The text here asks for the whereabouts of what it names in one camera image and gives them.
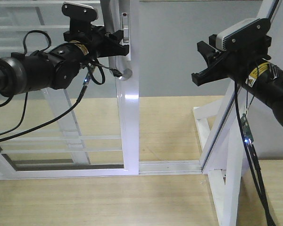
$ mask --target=warning label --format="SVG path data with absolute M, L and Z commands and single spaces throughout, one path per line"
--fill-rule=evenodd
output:
M 84 46 L 83 44 L 79 44 L 80 43 L 79 41 L 73 40 L 73 41 L 70 41 L 70 43 L 75 43 L 75 45 L 78 48 L 80 48 L 80 50 L 83 52 L 84 56 L 89 53 L 88 49 L 86 48 L 86 46 Z
M 255 69 L 252 70 L 252 72 L 249 74 L 249 77 L 247 78 L 245 83 L 248 84 L 248 86 L 253 87 L 258 77 L 262 75 L 266 70 L 268 70 L 268 65 L 269 62 L 265 62 L 260 64 L 258 67 L 255 67 Z

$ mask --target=floor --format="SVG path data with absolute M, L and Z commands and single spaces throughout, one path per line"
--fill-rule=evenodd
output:
M 219 98 L 142 97 L 141 160 L 199 158 L 191 108 Z M 114 158 L 108 153 L 99 158 L 105 156 Z M 260 163 L 271 212 L 277 226 L 283 226 L 283 161 Z M 239 203 L 238 226 L 266 225 L 249 172 L 242 179 Z M 217 226 L 218 222 L 207 177 L 172 175 L 0 181 L 0 226 L 11 225 Z

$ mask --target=cable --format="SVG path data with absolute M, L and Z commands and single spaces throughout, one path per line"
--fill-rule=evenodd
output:
M 255 184 L 258 196 L 259 196 L 259 198 L 261 200 L 261 203 L 262 203 L 262 206 L 263 206 L 263 208 L 265 210 L 265 216 L 266 216 L 267 225 L 268 226 L 276 226 L 276 224 L 275 224 L 275 222 L 274 222 L 274 220 L 271 217 L 270 212 L 269 212 L 267 198 L 266 198 L 266 193 L 265 193 L 265 188 L 264 188 L 264 183 L 263 183 L 261 172 L 259 170 L 260 169 L 260 165 L 259 165 L 259 162 L 256 161 L 256 159 L 258 160 L 257 155 L 254 154 L 255 152 L 251 152 L 252 153 L 252 155 L 251 155 L 252 159 L 255 160 L 254 166 L 255 166 L 255 169 L 256 169 L 256 172 L 257 172 L 257 177 L 258 177 L 259 184 L 257 182 L 256 175 L 255 175 L 255 172 L 254 172 L 254 169 L 253 169 L 253 165 L 252 165 L 252 162 L 251 162 L 251 159 L 250 159 L 249 148 L 248 148 L 248 146 L 245 143 L 245 137 L 244 137 L 244 133 L 243 133 L 243 129 L 242 129 L 242 123 L 241 123 L 240 114 L 239 114 L 238 84 L 237 84 L 237 79 L 236 78 L 234 80 L 234 85 L 235 85 L 235 87 L 234 87 L 234 98 L 235 98 L 235 109 L 236 109 L 236 114 L 237 114 L 237 121 L 238 121 L 239 130 L 240 130 L 240 134 L 241 134 L 241 138 L 242 138 L 242 142 L 243 142 L 243 147 L 244 147 L 244 150 L 245 150 L 245 153 L 246 153 L 246 156 L 247 156 L 247 160 L 249 162 L 250 171 L 251 171 L 251 174 L 252 174 L 252 177 L 253 177 L 253 181 L 254 181 L 254 184 Z
M 50 121 L 48 121 L 48 122 L 45 122 L 45 123 L 43 123 L 43 124 L 41 124 L 41 125 L 39 125 L 39 126 L 36 126 L 36 127 L 31 128 L 31 129 L 25 130 L 25 131 L 23 131 L 23 132 L 21 132 L 21 133 L 17 133 L 17 134 L 14 134 L 14 135 L 12 135 L 12 136 L 9 136 L 9 137 L 1 138 L 1 139 L 0 139 L 0 142 L 7 141 L 7 140 L 10 140 L 10 139 L 13 139 L 13 138 L 22 136 L 22 135 L 24 135 L 24 134 L 33 132 L 33 131 L 35 131 L 35 130 L 37 130 L 37 129 L 40 129 L 40 128 L 44 127 L 44 126 L 47 126 L 47 125 L 49 125 L 49 124 L 52 124 L 52 123 L 54 123 L 55 121 L 59 120 L 60 118 L 64 117 L 64 116 L 67 115 L 69 112 L 71 112 L 71 111 L 81 102 L 81 100 L 82 100 L 82 98 L 83 98 L 83 96 L 84 96 L 84 94 L 85 94 L 85 91 L 87 90 L 87 86 L 88 86 L 88 83 L 84 82 L 83 88 L 82 88 L 82 90 L 81 90 L 81 92 L 80 92 L 80 94 L 79 94 L 79 97 L 77 98 L 76 102 L 75 102 L 67 111 L 65 111 L 64 113 L 62 113 L 62 114 L 59 115 L 58 117 L 56 117 L 56 118 L 54 118 L 54 119 L 52 119 L 52 120 L 50 120 Z
M 26 111 L 26 105 L 27 105 L 27 99 L 28 99 L 28 92 L 26 93 L 25 95 L 25 100 L 24 100 L 24 106 L 23 106 L 23 111 L 22 111 L 22 116 L 21 116 L 21 119 L 20 119 L 20 122 L 12 129 L 9 129 L 7 131 L 4 131 L 2 133 L 0 133 L 0 136 L 4 135 L 4 134 L 7 134 L 11 131 L 14 131 L 16 130 L 17 128 L 19 128 L 19 126 L 22 124 L 23 122 L 23 119 L 24 119 L 24 116 L 25 116 L 25 111 Z
M 47 41 L 48 41 L 48 45 L 46 48 L 40 50 L 40 52 L 44 52 L 45 50 L 47 50 L 50 46 L 51 46 L 51 39 L 50 39 L 50 36 L 44 32 L 44 31 L 41 31 L 41 30 L 32 30 L 32 31 L 29 31 L 23 38 L 23 48 L 24 48 L 24 55 L 26 55 L 27 53 L 27 47 L 26 47 L 26 38 L 29 34 L 31 33 L 40 33 L 40 34 L 43 34 L 46 38 L 47 38 Z
M 13 97 L 14 96 L 9 97 L 4 103 L 0 104 L 0 107 L 7 105 L 12 100 Z

